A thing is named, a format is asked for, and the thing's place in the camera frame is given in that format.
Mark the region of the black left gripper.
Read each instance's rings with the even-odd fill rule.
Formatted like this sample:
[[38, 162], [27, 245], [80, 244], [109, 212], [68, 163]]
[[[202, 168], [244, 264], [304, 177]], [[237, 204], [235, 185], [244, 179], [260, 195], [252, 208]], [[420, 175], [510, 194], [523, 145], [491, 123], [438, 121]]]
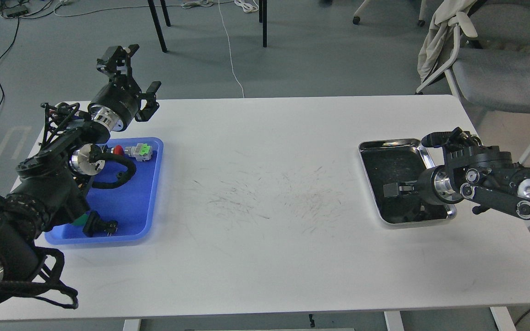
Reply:
[[128, 47], [110, 46], [101, 58], [97, 59], [96, 69], [109, 78], [88, 105], [91, 119], [103, 124], [109, 131], [122, 132], [135, 118], [137, 122], [147, 122], [155, 115], [160, 105], [156, 100], [161, 82], [151, 82], [145, 93], [135, 95], [128, 90], [139, 90], [133, 77], [131, 57], [139, 45]]

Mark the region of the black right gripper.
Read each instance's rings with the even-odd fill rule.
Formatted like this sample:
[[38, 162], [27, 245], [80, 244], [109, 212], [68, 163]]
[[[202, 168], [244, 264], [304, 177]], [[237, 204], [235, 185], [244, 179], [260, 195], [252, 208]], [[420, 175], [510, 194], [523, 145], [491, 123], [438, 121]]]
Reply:
[[421, 172], [416, 183], [387, 183], [383, 185], [383, 197], [396, 198], [419, 195], [429, 205], [448, 205], [449, 201], [435, 189], [435, 178], [443, 165], [428, 168]]

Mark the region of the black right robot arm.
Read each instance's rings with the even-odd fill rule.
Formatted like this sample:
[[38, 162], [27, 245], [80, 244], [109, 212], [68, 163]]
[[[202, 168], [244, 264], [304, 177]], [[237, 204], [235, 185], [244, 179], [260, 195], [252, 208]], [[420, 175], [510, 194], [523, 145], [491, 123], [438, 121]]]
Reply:
[[430, 205], [469, 200], [476, 215], [493, 209], [530, 220], [530, 167], [513, 162], [511, 153], [485, 146], [459, 127], [428, 134], [421, 144], [441, 148], [444, 165], [421, 172], [416, 180], [385, 184], [384, 197], [417, 196]]

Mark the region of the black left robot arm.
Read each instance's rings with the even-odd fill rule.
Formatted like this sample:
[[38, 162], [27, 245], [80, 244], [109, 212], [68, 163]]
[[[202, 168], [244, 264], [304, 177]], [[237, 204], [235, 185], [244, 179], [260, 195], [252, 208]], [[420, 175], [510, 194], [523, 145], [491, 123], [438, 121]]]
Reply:
[[85, 235], [116, 232], [90, 209], [91, 188], [112, 190], [126, 184], [135, 163], [151, 159], [147, 144], [109, 148], [111, 132], [126, 130], [132, 120], [146, 122], [159, 109], [159, 81], [141, 92], [132, 75], [131, 58], [139, 45], [111, 46], [97, 60], [109, 78], [82, 111], [79, 103], [42, 103], [45, 124], [40, 150], [16, 167], [20, 184], [0, 196], [0, 303], [11, 297], [42, 300], [62, 308], [78, 308], [78, 291], [60, 277], [64, 255], [38, 247], [36, 239], [56, 226], [87, 215]]

